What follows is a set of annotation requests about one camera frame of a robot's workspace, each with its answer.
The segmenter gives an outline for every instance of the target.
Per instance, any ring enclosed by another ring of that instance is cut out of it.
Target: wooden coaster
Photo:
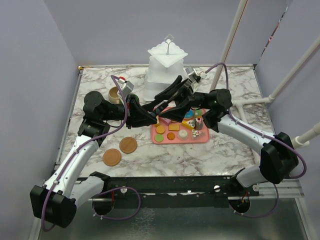
[[[105,151],[102,159],[105,165],[113,167],[121,161],[121,152],[115,148],[111,148]]]
[[[137,149],[138,143],[133,137],[125,137],[120,142],[120,150],[125,154],[131,154]]]

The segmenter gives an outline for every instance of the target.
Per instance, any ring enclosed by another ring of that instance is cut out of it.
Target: white plastic stand
[[[153,101],[155,95],[169,87],[178,75],[186,78],[184,57],[188,54],[173,42],[169,34],[161,44],[148,50],[149,68],[144,78],[144,100]]]

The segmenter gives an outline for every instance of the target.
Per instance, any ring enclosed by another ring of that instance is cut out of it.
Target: orange toy food
[[[178,132],[180,129],[179,125],[178,124],[169,124],[168,126],[168,130],[169,131],[176,131]]]
[[[164,126],[161,126],[161,125],[160,125],[160,126],[157,126],[157,127],[156,127],[155,131],[156,131],[158,134],[164,134],[165,131],[166,131],[166,129],[165,129]]]
[[[173,132],[169,132],[167,135],[166,135],[167,139],[169,140],[174,140],[176,138],[176,135],[173,133]]]

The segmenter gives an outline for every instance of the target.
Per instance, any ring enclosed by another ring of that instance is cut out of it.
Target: brown disc
[[[120,150],[125,154],[131,154],[137,149],[138,143],[133,137],[125,137],[120,142]]]
[[[166,135],[166,138],[169,139],[169,140],[174,140],[176,138],[176,135],[173,132],[169,132]]]
[[[102,159],[105,165],[113,167],[121,161],[121,152],[115,148],[109,149],[105,151]]]

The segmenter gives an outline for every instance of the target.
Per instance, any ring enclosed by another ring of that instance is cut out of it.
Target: screw
[[[128,189],[126,189],[126,188],[121,188],[121,189],[120,189],[120,192],[123,193],[123,194],[125,194],[127,191],[128,191]]]
[[[219,185],[215,185],[214,187],[213,187],[213,190],[216,192],[216,193],[218,193],[218,192],[220,192],[220,186]]]
[[[258,192],[259,191],[259,186],[258,185],[253,185],[252,186],[253,191]]]

